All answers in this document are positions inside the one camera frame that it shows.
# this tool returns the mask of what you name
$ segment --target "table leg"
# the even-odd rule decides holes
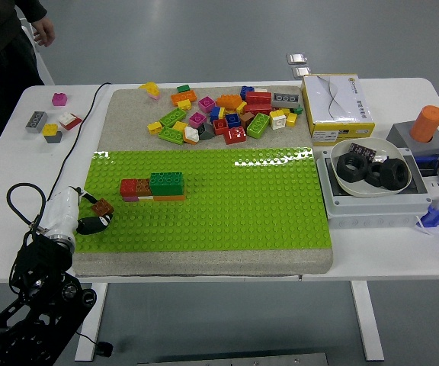
[[[106,299],[107,284],[92,284],[92,289],[96,291],[96,304],[84,319],[80,333],[96,342],[101,323],[101,315],[103,313],[104,300]],[[85,337],[80,337],[77,352],[75,353],[75,361],[92,361],[94,353],[95,344]]]
[[[379,330],[373,314],[372,300],[370,299],[367,281],[351,281],[351,292],[354,297],[357,311],[358,325],[364,344],[365,359],[367,361],[384,361],[382,345],[380,344]]]

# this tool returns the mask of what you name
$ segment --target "white table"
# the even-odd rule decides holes
[[[374,137],[385,138],[394,123],[414,120],[427,104],[439,106],[439,97],[425,79],[363,79],[367,101],[377,122]],[[192,88],[227,85],[295,85],[297,82],[238,82],[190,84]],[[161,85],[174,88],[180,84]],[[67,162],[56,191],[69,185],[83,186],[92,153],[96,150],[113,92],[137,85],[106,85],[96,99],[95,109],[82,129],[81,139]],[[46,111],[56,122],[62,111],[86,115],[98,85],[41,86],[23,94],[0,139],[0,282],[6,282],[10,267],[27,231],[25,224],[6,204],[6,192],[19,182],[31,182],[48,194],[61,161],[73,144],[77,129],[66,133],[59,144],[47,144],[40,134],[24,129],[34,111]],[[69,100],[62,108],[51,104],[53,93],[65,92]],[[315,153],[324,148],[316,148]],[[14,204],[33,219],[40,197],[30,189],[13,194]],[[303,276],[304,281],[439,278],[439,233],[429,236],[416,228],[330,230],[334,264],[326,274]],[[270,278],[270,280],[295,278]],[[248,281],[248,278],[195,278],[193,281]],[[190,281],[173,278],[87,278],[86,281]]]

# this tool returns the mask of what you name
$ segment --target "person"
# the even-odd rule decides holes
[[[23,91],[43,85],[33,45],[21,28],[15,6],[35,28],[35,42],[48,47],[55,40],[53,23],[38,0],[0,0],[0,136]]]

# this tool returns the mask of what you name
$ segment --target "person's hand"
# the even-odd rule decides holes
[[[55,40],[55,33],[53,32],[53,23],[47,18],[43,17],[39,21],[34,21],[31,25],[34,26],[34,39],[40,46],[48,47]]]

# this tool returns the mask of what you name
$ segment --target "black sleeve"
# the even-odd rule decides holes
[[[30,23],[39,21],[46,15],[46,9],[38,0],[15,0],[14,3],[21,9]]]

